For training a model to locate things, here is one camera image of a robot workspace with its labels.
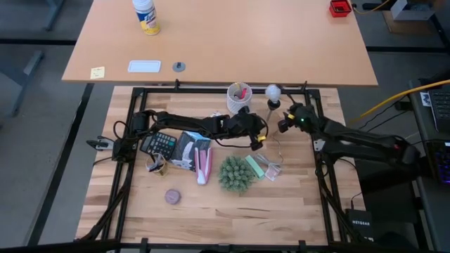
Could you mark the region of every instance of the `floor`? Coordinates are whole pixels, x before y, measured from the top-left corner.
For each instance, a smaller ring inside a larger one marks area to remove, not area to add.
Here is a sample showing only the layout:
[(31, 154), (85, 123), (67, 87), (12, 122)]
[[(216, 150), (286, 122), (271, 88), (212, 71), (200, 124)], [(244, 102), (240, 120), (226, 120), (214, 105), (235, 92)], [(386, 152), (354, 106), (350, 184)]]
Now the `floor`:
[[(2, 0), (0, 38), (76, 39), (91, 2), (66, 1), (53, 31), (45, 32), (42, 27), (49, 9), (44, 0)], [(443, 10), (438, 17), (447, 34), (450, 34), (450, 20), (444, 19), (444, 13)], [(367, 46), (441, 46), (437, 35), (415, 37), (390, 34), (381, 13), (357, 18)], [(0, 59), (10, 60), (20, 67), (26, 66), (35, 50), (45, 52), (45, 59), (37, 69), (16, 118), (4, 116), (18, 94), (18, 87), (0, 75), (0, 119), (4, 125), (0, 130), (0, 161), (3, 163), (0, 168), (0, 247), (27, 243), (37, 210), (42, 204), (67, 138), (84, 90), (84, 84), (66, 84), (60, 80), (72, 49), (72, 46), (0, 44)], [(389, 95), (406, 89), (408, 80), (434, 75), (450, 65), (450, 57), (442, 54), (369, 53), (369, 56), (380, 86), (373, 89), (339, 89), (347, 122)], [(89, 148), (85, 140), (101, 133), (112, 89), (107, 84), (94, 87), (40, 243), (74, 239), (95, 158), (95, 150)], [(369, 127), (395, 113), (389, 110)], [(374, 132), (398, 134), (408, 137), (411, 142), (419, 141), (412, 112), (378, 127)], [(388, 201), (390, 207), (398, 205), (401, 216), (401, 194), (386, 192), (365, 198), (366, 204), (374, 210), (383, 206), (379, 205), (383, 201)], [(377, 233), (394, 230), (411, 234), (409, 225), (378, 218), (382, 222), (376, 229)]]

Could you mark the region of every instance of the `sticky note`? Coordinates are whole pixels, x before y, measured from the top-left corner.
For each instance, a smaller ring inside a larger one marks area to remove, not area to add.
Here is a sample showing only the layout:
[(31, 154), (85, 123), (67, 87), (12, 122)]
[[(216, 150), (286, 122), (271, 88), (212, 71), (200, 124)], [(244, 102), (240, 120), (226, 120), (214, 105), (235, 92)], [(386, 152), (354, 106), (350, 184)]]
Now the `sticky note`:
[(91, 68), (91, 79), (98, 79), (105, 77), (105, 67)]

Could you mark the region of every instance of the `purple round object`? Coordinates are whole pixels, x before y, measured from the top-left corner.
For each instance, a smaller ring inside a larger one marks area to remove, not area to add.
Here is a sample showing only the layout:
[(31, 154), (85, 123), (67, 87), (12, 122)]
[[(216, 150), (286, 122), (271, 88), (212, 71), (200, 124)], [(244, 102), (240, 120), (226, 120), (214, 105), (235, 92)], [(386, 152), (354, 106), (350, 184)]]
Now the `purple round object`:
[(166, 195), (164, 196), (164, 199), (166, 199), (166, 202), (175, 205), (178, 203), (181, 199), (181, 194), (179, 191), (170, 189), (166, 192)]

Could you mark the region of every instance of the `calculator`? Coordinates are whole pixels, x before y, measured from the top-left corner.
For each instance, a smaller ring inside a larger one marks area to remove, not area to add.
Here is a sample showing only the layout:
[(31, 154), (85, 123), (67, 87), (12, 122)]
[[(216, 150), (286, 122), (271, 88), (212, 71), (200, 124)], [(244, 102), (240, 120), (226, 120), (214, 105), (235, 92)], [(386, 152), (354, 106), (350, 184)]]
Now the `calculator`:
[(156, 133), (144, 138), (140, 150), (147, 154), (161, 154), (168, 161), (175, 149), (175, 143), (175, 137)]

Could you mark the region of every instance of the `white cup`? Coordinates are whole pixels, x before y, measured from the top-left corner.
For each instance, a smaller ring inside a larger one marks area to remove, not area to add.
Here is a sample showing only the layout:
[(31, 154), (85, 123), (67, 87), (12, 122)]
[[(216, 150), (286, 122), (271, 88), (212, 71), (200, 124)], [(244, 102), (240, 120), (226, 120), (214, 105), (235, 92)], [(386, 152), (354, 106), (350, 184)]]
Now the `white cup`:
[[(245, 93), (244, 98), (240, 99), (242, 96), (242, 91), (247, 89), (247, 93)], [(252, 89), (246, 83), (234, 83), (228, 87), (226, 91), (226, 106), (228, 110), (237, 114), (238, 111), (244, 106), (248, 106), (250, 108), (250, 103), (252, 102)]]

